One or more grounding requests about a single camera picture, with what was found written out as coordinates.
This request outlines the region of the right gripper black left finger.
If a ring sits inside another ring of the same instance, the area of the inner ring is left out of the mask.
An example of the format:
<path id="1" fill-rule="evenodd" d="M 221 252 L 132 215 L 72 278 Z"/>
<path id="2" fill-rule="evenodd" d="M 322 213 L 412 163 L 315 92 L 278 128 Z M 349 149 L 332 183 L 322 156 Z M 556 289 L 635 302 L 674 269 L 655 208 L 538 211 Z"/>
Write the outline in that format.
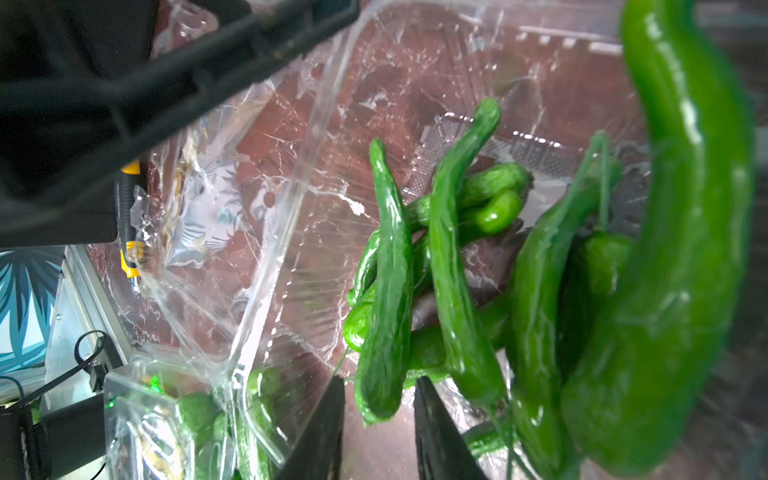
<path id="1" fill-rule="evenodd" d="M 281 479 L 338 479 L 342 463 L 345 390 L 335 375 L 276 475 Z"/>

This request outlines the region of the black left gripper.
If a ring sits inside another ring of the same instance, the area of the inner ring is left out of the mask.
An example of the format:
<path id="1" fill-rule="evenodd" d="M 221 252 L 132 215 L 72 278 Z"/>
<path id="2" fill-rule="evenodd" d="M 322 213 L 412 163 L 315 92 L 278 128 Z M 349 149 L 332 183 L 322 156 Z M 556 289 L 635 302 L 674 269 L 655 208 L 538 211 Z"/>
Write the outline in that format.
<path id="1" fill-rule="evenodd" d="M 117 234 L 119 171 L 353 23 L 355 1 L 204 1 L 217 28 L 158 57 L 155 1 L 1 5 L 1 244 Z"/>

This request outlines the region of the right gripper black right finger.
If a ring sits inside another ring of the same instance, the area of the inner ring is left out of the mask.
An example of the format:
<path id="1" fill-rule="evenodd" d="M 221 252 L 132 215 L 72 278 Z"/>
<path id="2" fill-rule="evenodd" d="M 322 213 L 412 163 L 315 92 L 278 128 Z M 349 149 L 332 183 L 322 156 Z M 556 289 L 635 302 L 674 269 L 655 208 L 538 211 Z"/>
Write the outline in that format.
<path id="1" fill-rule="evenodd" d="M 427 376 L 416 381 L 414 418 L 420 479 L 486 479 Z"/>

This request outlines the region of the clear plastic clamshell pepper container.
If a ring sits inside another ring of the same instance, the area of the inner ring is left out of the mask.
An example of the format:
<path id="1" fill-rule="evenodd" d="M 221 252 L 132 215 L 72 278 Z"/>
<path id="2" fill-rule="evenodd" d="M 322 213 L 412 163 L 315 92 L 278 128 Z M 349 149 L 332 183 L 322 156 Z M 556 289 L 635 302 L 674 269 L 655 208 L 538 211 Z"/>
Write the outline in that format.
<path id="1" fill-rule="evenodd" d="M 666 460 L 639 479 L 767 475 L 767 5 L 696 1 L 752 105 L 756 199 L 748 264 L 725 347 Z M 201 117 L 160 170 L 156 209 L 136 209 L 150 241 L 143 289 L 180 348 L 141 361 L 190 369 L 231 395 L 275 369 L 270 430 L 249 431 L 280 468 L 335 375 L 344 381 L 338 479 L 418 479 L 416 381 L 432 382 L 486 479 L 542 479 L 511 407 L 511 273 L 537 220 L 567 192 L 592 136 L 605 131 L 622 172 L 603 210 L 574 236 L 559 292 L 557 364 L 567 377 L 589 324 L 616 288 L 651 181 L 646 117 L 623 58 L 620 1 L 375 1 L 334 44 L 300 145 L 283 88 L 253 86 Z M 429 252 L 438 165 L 485 98 L 499 124 L 459 194 L 464 273 L 506 396 L 472 405 L 446 368 Z M 412 231 L 414 299 L 402 401 L 367 426 L 355 379 L 377 276 L 379 211 L 369 147 L 383 140 Z"/>

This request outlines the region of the small green pepper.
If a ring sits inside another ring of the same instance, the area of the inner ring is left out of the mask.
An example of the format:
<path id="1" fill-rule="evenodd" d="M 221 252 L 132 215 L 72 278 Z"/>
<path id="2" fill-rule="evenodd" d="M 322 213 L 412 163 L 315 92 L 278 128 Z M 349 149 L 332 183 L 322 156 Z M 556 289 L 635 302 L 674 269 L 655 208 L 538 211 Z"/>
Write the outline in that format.
<path id="1" fill-rule="evenodd" d="M 596 209 L 605 208 L 621 172 L 608 134 L 597 131 L 567 192 L 530 230 L 511 273 L 511 326 L 505 337 L 514 374 L 511 407 L 523 450 L 542 479 L 563 473 L 570 450 L 559 413 L 561 281 L 575 234 Z"/>
<path id="2" fill-rule="evenodd" d="M 497 128 L 497 100 L 480 101 L 472 125 L 438 165 L 429 213 L 429 252 L 445 363 L 460 393 L 474 406 L 491 410 L 506 396 L 501 368 L 486 337 L 464 273 L 458 201 L 474 157 Z"/>
<path id="3" fill-rule="evenodd" d="M 690 1 L 629 1 L 624 60 L 646 117 L 651 182 L 614 293 L 564 383 L 580 453 L 637 478 L 663 463 L 731 328 L 747 268 L 755 118 Z"/>
<path id="4" fill-rule="evenodd" d="M 401 405 L 414 299 L 412 231 L 382 139 L 371 141 L 369 160 L 380 244 L 369 330 L 355 379 L 355 401 L 367 426 L 389 420 Z"/>

